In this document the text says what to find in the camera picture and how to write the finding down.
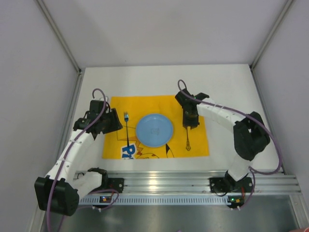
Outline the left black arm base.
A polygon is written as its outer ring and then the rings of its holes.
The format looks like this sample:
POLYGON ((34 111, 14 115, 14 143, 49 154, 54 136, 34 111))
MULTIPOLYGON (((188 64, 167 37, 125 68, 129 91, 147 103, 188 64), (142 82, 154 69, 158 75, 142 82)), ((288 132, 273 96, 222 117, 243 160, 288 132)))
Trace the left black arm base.
POLYGON ((102 180, 101 186, 98 188, 98 190, 103 189, 114 189, 119 193, 122 193, 124 190, 124 179, 123 178, 105 178, 102 180))

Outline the light blue plate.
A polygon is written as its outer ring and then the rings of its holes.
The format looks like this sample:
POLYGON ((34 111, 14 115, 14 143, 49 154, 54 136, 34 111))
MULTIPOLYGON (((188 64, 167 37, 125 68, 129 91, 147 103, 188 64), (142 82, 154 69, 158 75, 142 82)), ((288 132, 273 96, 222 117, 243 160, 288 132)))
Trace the light blue plate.
POLYGON ((157 148, 167 144, 173 136, 172 122, 162 114, 148 114, 136 125, 138 140, 147 147, 157 148))

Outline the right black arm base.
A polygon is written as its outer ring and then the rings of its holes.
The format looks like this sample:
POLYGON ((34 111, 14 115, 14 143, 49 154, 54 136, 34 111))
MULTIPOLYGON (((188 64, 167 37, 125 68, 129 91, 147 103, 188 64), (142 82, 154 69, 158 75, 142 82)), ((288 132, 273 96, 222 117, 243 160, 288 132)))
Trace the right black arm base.
POLYGON ((211 177, 210 189, 211 193, 249 193, 253 189, 253 181, 250 177, 245 177, 239 181, 228 177, 211 177))

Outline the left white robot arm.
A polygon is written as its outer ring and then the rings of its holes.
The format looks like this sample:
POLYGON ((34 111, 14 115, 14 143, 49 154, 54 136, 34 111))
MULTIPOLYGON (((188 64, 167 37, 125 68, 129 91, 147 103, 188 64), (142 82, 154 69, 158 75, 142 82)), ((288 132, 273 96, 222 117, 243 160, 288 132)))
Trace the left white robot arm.
POLYGON ((92 192, 121 193, 123 178, 109 178, 106 170, 96 167, 89 148, 100 134, 122 129, 116 109, 106 101, 92 100, 84 117, 73 126, 68 144, 45 177, 38 177, 34 188, 43 211, 72 216, 80 199, 92 192))

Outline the yellow cartoon print cloth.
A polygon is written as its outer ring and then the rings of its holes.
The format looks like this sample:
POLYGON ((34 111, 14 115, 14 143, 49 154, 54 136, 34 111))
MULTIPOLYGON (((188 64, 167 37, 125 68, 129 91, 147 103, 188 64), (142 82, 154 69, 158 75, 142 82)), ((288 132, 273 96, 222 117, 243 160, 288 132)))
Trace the yellow cartoon print cloth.
POLYGON ((210 155, 203 117, 183 126, 183 109, 172 95, 112 97, 122 129, 105 135, 102 158, 112 160, 195 158, 210 155))

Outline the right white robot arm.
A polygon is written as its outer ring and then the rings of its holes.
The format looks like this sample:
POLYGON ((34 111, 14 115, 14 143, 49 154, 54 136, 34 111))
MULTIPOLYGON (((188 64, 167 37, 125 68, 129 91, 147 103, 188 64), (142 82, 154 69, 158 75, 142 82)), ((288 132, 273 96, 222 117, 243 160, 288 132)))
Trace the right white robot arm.
POLYGON ((246 177, 255 156, 264 151, 270 143, 270 136, 257 112, 242 115, 213 102, 206 102, 207 98, 209 95, 204 93, 191 95, 185 88, 175 96, 183 109, 183 127, 198 127, 199 118, 202 116, 213 120, 233 134, 236 156, 224 177, 227 183, 233 185, 246 177))

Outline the blue metallic fork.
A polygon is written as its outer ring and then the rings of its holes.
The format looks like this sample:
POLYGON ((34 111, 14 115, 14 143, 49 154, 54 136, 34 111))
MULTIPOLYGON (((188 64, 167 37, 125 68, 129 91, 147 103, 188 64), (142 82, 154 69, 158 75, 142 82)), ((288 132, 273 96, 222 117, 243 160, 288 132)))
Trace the blue metallic fork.
POLYGON ((129 116, 127 112, 124 112, 124 121, 126 123, 126 141, 127 141, 127 147, 130 146, 129 144, 129 136, 128 136, 128 121, 129 121, 129 116))

